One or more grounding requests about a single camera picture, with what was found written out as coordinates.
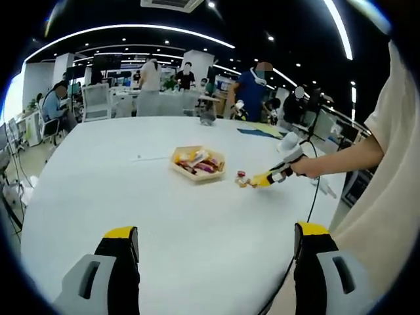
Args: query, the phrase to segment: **hand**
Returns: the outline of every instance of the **hand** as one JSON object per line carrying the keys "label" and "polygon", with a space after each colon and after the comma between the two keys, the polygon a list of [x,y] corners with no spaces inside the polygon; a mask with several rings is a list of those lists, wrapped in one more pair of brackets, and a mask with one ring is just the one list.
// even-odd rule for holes
{"label": "hand", "polygon": [[310,179],[315,179],[322,175],[322,168],[317,159],[310,159],[306,156],[302,157],[296,163],[291,165],[291,169],[297,176],[306,175]]}

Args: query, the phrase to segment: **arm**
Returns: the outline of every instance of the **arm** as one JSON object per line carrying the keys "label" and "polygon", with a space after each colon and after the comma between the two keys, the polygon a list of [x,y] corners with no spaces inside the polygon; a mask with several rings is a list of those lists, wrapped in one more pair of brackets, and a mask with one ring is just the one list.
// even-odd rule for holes
{"label": "arm", "polygon": [[56,119],[61,117],[66,110],[59,110],[60,101],[55,98],[55,96],[48,97],[45,100],[44,107],[46,109],[46,113],[50,119]]}
{"label": "arm", "polygon": [[230,86],[229,92],[228,92],[228,104],[229,104],[229,106],[235,104],[235,94],[236,94],[236,91],[239,89],[239,86],[240,86],[239,82],[236,82],[236,83],[234,83]]}
{"label": "arm", "polygon": [[310,178],[316,178],[326,174],[369,169],[377,166],[383,156],[384,152],[376,138],[369,136],[356,145],[337,153],[316,159],[302,159],[294,163],[291,168],[298,175],[306,174]]}
{"label": "arm", "polygon": [[146,81],[147,81],[147,73],[144,71],[144,72],[142,72],[140,82],[138,82],[138,87],[142,88],[144,82],[146,82]]}
{"label": "arm", "polygon": [[191,83],[193,86],[196,86],[196,77],[194,77],[194,73],[191,72]]}
{"label": "arm", "polygon": [[266,112],[267,115],[270,115],[271,114],[271,110],[267,107],[266,104],[267,104],[267,102],[263,103],[262,104],[262,108]]}

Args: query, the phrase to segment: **face mask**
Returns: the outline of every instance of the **face mask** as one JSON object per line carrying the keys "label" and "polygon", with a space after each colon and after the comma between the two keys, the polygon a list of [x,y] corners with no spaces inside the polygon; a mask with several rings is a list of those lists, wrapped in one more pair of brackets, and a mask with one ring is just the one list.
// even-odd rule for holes
{"label": "face mask", "polygon": [[257,77],[259,77],[260,79],[265,79],[265,71],[264,70],[255,70],[255,74],[257,75]]}

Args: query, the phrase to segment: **sleeve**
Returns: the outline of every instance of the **sleeve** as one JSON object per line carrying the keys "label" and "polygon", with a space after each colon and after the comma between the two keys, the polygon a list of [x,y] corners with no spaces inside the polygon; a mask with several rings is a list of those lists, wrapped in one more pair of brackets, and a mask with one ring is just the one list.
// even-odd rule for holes
{"label": "sleeve", "polygon": [[64,111],[58,109],[58,100],[55,100],[53,97],[48,97],[45,100],[44,107],[50,119],[59,118],[64,113]]}
{"label": "sleeve", "polygon": [[406,81],[411,76],[393,42],[389,43],[389,52],[389,78],[379,94],[375,110],[365,122],[384,152],[389,147],[394,129],[404,124],[402,112],[406,112],[409,107],[406,104],[406,93],[411,84],[411,81]]}
{"label": "sleeve", "polygon": [[248,73],[243,73],[241,76],[236,80],[236,83],[239,83],[240,85],[245,85],[245,82],[247,81]]}

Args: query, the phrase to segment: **blue paper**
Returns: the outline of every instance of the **blue paper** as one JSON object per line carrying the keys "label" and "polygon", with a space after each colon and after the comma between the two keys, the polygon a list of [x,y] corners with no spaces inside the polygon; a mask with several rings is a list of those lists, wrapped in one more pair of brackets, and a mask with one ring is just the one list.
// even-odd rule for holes
{"label": "blue paper", "polygon": [[280,139],[276,136],[270,135],[269,133],[264,133],[261,130],[248,130],[248,129],[238,129],[240,133],[243,133],[245,135],[254,135],[254,136],[260,136],[260,137],[268,137],[268,138],[274,138],[274,139]]}

